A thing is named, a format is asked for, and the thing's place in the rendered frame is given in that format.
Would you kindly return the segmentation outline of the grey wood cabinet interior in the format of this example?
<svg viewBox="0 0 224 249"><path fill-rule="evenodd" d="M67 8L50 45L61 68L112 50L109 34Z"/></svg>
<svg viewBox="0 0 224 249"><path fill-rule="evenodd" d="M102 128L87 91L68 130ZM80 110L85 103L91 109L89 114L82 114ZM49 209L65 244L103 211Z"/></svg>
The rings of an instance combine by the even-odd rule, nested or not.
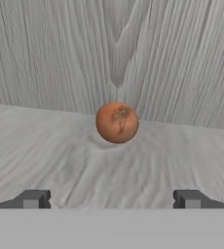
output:
<svg viewBox="0 0 224 249"><path fill-rule="evenodd" d="M114 144L95 116L139 119ZM51 191L55 208L224 201L224 0L0 0L0 202Z"/></svg>

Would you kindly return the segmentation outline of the orange-brown onion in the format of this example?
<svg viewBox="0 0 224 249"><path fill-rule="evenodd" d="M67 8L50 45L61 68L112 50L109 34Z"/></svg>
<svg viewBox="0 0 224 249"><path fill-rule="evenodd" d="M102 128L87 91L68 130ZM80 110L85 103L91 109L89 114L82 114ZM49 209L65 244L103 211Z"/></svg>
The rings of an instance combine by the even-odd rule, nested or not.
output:
<svg viewBox="0 0 224 249"><path fill-rule="evenodd" d="M97 111L95 126L103 139L122 144L134 138L139 128L139 119L129 104L110 102Z"/></svg>

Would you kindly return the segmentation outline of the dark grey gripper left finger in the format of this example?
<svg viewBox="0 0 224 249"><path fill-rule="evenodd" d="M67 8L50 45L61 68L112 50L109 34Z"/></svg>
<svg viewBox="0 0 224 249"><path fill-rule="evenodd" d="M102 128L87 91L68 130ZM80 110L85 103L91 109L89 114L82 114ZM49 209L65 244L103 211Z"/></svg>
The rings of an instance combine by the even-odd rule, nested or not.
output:
<svg viewBox="0 0 224 249"><path fill-rule="evenodd" d="M50 190L25 190L13 199L0 202L0 209L49 209Z"/></svg>

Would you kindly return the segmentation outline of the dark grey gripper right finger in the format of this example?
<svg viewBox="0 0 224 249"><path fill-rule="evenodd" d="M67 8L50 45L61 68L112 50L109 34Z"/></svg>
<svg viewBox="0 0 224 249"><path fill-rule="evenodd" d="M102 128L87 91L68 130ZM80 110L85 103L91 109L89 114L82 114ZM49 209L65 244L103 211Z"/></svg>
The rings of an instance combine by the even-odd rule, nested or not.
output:
<svg viewBox="0 0 224 249"><path fill-rule="evenodd" d="M224 209L224 202L214 200L199 190L174 190L173 207L182 209Z"/></svg>

